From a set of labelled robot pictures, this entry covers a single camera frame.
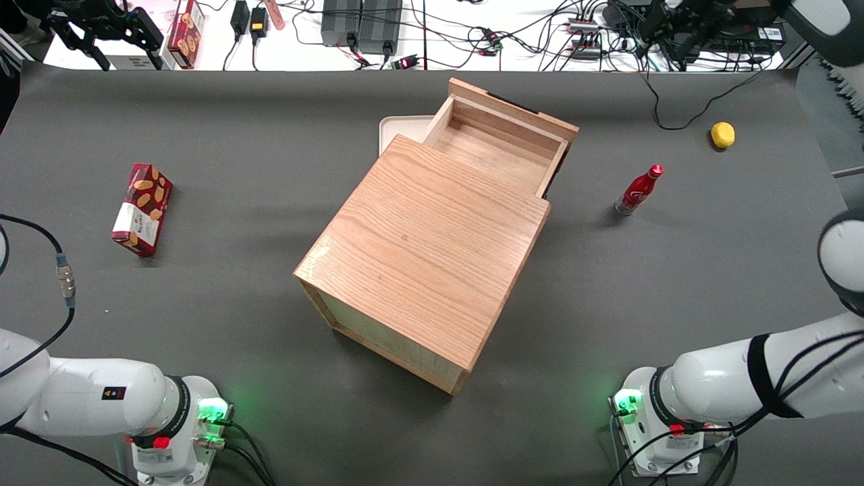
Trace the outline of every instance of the red light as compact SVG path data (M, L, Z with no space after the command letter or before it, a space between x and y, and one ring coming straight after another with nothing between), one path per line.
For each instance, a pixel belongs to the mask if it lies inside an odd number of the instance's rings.
M171 442L170 438L167 437L157 437L153 439L153 448L154 449L168 449L168 444Z

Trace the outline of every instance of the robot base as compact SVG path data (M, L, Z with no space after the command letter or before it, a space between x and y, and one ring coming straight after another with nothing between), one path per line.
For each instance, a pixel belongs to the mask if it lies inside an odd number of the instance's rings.
M138 483L145 486L202 486L210 475L216 450L194 442L196 438L221 438L225 427L205 422L200 417L200 403L220 399L216 386L200 376L184 376L189 388L190 409L180 431L171 438L168 449L139 449L132 445L133 463ZM230 418L230 407L225 419Z
M619 435L627 454L633 454L646 442L669 431L651 404L651 377L656 368L639 368L630 373L624 380L619 392L610 399L609 405L613 412L619 412L618 403L634 397L631 402L631 413L617 418ZM678 460L702 448L704 433L669 436L662 438L640 452L632 461L634 476L658 476ZM696 474L699 472L699 456L681 464L669 474Z

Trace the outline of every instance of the white tray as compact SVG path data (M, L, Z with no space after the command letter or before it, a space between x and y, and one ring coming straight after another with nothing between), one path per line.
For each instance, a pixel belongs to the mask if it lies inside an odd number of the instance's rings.
M396 135L405 135L415 142L423 141L426 127L434 115L414 115L409 117L387 117L378 124L378 154L381 155Z

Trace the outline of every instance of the green light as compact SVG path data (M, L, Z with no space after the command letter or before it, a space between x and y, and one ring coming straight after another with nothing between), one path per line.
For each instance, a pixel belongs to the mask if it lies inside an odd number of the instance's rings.
M642 401L642 392L627 388L619 390L613 397L618 412L621 415L630 415L636 412L639 402Z
M225 419L228 414L228 402L219 397L203 399L198 404L198 418L202 420Z

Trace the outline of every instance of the yellow ball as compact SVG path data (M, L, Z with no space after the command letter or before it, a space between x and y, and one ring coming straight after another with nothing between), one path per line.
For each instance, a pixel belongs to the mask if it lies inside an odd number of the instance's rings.
M735 143L735 129L726 122L720 122L711 128L711 139L718 149L726 149Z

